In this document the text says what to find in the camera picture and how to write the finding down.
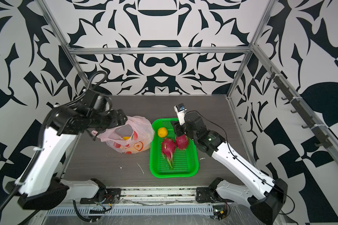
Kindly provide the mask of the red dragon fruit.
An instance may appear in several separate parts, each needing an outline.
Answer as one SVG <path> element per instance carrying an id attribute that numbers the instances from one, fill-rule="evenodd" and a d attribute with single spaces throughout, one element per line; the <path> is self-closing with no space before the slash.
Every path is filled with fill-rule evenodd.
<path id="1" fill-rule="evenodd" d="M 189 145 L 189 139 L 186 135 L 176 136 L 175 142 L 179 150 L 186 150 Z"/>
<path id="2" fill-rule="evenodd" d="M 169 165 L 170 169 L 174 168 L 174 153 L 176 150 L 176 143 L 170 139 L 170 138 L 164 138 L 162 144 L 161 144 L 161 152 L 164 158 L 166 158 L 166 161 Z"/>

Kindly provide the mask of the round yellow orange fruit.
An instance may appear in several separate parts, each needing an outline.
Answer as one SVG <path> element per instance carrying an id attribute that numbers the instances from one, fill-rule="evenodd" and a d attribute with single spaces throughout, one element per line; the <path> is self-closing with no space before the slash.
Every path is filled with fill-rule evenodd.
<path id="1" fill-rule="evenodd" d="M 161 127 L 157 130 L 157 135 L 160 138 L 165 138 L 168 135 L 168 130 L 165 127 Z"/>

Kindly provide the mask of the pink plastic bag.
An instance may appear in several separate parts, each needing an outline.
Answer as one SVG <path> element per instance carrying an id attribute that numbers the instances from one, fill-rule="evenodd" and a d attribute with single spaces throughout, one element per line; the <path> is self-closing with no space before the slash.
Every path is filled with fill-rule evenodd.
<path id="1" fill-rule="evenodd" d="M 127 117 L 125 125 L 91 133 L 101 142 L 122 154 L 136 154 L 146 151 L 155 136 L 151 122 L 142 116 Z"/>

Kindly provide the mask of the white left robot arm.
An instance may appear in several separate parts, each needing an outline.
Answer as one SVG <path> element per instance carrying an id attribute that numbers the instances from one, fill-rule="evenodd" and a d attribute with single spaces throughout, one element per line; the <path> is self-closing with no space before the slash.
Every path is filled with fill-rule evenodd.
<path id="1" fill-rule="evenodd" d="M 21 176 L 8 183 L 11 191 L 0 205 L 0 215 L 10 200 L 17 196 L 18 204 L 33 214 L 50 210 L 64 201 L 90 199 L 102 206 L 106 188 L 97 179 L 85 182 L 66 181 L 54 177 L 54 171 L 67 149 L 77 137 L 93 128 L 103 132 L 127 122 L 124 112 L 114 110 L 109 95 L 96 90 L 89 82 L 77 99 L 53 108 L 38 132 L 34 156 Z"/>

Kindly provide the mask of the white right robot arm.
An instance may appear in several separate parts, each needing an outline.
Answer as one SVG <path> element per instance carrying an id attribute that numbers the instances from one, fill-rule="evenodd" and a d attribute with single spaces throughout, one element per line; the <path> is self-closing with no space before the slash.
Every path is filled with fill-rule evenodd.
<path id="1" fill-rule="evenodd" d="M 194 141 L 195 146 L 229 169 L 243 185 L 234 185 L 225 180 L 215 185 L 215 192 L 223 199 L 248 207 L 264 224 L 274 224 L 289 196 L 287 183 L 278 178 L 274 180 L 255 168 L 235 151 L 218 132 L 208 130 L 203 117 L 197 111 L 176 111 L 178 120 L 172 122 L 179 136 L 185 135 Z"/>

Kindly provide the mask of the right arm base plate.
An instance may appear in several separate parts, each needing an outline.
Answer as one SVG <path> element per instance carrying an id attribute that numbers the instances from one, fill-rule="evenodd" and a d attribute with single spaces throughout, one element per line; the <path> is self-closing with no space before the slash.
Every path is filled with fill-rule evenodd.
<path id="1" fill-rule="evenodd" d="M 217 191 L 210 187 L 197 187 L 195 200 L 199 203 L 225 202 L 225 200 L 219 196 Z"/>

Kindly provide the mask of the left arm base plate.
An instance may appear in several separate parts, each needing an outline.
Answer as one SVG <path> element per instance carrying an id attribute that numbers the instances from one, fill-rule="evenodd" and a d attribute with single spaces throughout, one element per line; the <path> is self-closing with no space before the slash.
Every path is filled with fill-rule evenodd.
<path id="1" fill-rule="evenodd" d="M 115 203 L 120 200 L 121 191 L 120 188 L 100 189 L 93 198 L 82 198 L 80 204 L 95 204 L 98 202 L 102 204 Z"/>

